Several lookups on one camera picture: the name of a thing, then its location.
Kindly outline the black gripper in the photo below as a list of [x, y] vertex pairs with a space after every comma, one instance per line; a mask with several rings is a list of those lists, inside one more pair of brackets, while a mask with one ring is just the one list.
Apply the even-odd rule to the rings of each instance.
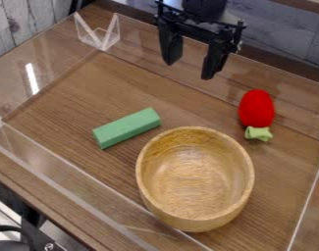
[[224, 68], [231, 42], [240, 49], [241, 33], [247, 23], [227, 10], [228, 0], [156, 0], [160, 31], [160, 51], [170, 66], [182, 56], [182, 36], [177, 25], [189, 36], [209, 41], [201, 79], [209, 80]]

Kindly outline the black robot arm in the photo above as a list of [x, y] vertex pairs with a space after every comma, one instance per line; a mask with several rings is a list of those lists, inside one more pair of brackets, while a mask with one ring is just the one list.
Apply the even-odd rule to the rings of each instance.
[[228, 55], [241, 47], [245, 21], [227, 10], [228, 0], [156, 0], [154, 16], [160, 33], [160, 52], [170, 66], [182, 57], [184, 38], [189, 37], [208, 45], [201, 79], [209, 80], [224, 68]]

